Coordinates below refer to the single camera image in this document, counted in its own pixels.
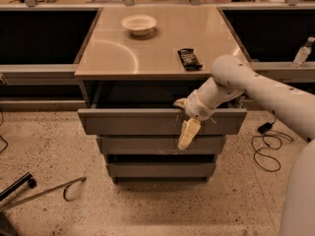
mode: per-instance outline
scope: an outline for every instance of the bowl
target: bowl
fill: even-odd
[[[124,18],[121,25],[133,35],[146,35],[157,24],[157,20],[148,15],[133,15]]]

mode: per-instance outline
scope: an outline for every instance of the clear bottle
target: clear bottle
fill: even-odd
[[[312,45],[314,41],[315,41],[315,38],[312,36],[307,38],[307,42],[299,48],[294,58],[294,61],[292,63],[293,67],[298,68],[306,61],[306,59],[308,58],[309,54],[312,51]]]

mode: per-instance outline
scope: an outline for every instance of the black cable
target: black cable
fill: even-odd
[[[3,122],[4,122],[4,116],[3,116],[3,112],[2,112],[2,108],[0,107],[0,116],[1,116],[1,120],[0,120],[0,126],[2,126]],[[0,153],[2,153],[7,147],[8,147],[8,142],[0,135],[0,140],[3,141],[3,143],[5,144],[3,148],[1,148]]]
[[[266,142],[266,138],[272,138],[272,139],[276,139],[278,142],[279,142],[279,145],[277,147],[272,147],[270,144],[268,144]],[[260,147],[260,148],[255,148],[254,146],[254,141],[255,139],[262,139],[263,142],[265,143],[265,147]],[[274,130],[269,130],[267,131],[266,133],[264,133],[263,135],[261,136],[253,136],[252,137],[252,148],[254,148],[254,155],[253,155],[253,158],[254,158],[254,161],[255,163],[262,169],[264,169],[265,171],[267,172],[277,172],[279,171],[281,168],[282,168],[282,165],[281,163],[274,157],[274,156],[270,156],[270,155],[267,155],[267,154],[263,154],[262,153],[262,150],[264,149],[272,149],[272,150],[278,150],[280,149],[282,146],[283,146],[283,139],[289,141],[289,142],[294,142],[294,138],[292,138],[291,136],[283,133],[283,132],[279,132],[279,131],[274,131]],[[257,155],[260,155],[260,156],[263,156],[263,157],[266,157],[266,158],[269,158],[271,160],[273,160],[277,165],[278,167],[276,167],[275,169],[268,169],[266,167],[264,167],[258,160],[257,158]]]

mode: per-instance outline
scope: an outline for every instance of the gray drawer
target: gray drawer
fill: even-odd
[[[188,117],[176,108],[79,109],[87,135],[180,135]],[[198,135],[237,134],[246,109],[217,109],[212,120],[202,123]]]
[[[180,150],[178,136],[102,136],[99,150],[108,154],[219,154],[226,136],[197,136],[189,148]]]
[[[128,178],[209,178],[214,174],[214,163],[203,164],[107,164],[110,177]]]

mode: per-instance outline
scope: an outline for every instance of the concrete floor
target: concrete floor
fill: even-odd
[[[71,202],[65,202],[59,190],[5,211],[21,236],[276,236],[290,167],[305,145],[276,121],[274,130],[292,136],[294,142],[285,141],[281,149],[269,152],[281,162],[279,172],[260,169],[253,161],[251,139],[258,135],[260,125],[274,118],[267,111],[249,110],[239,134],[227,137],[208,183],[151,181],[115,185],[107,175],[95,136],[85,134],[76,111],[3,109],[0,135],[9,146],[0,154],[0,191],[27,172],[38,186],[19,188],[0,206],[87,177],[84,183],[69,189]],[[275,166],[270,161],[265,163],[267,167]]]

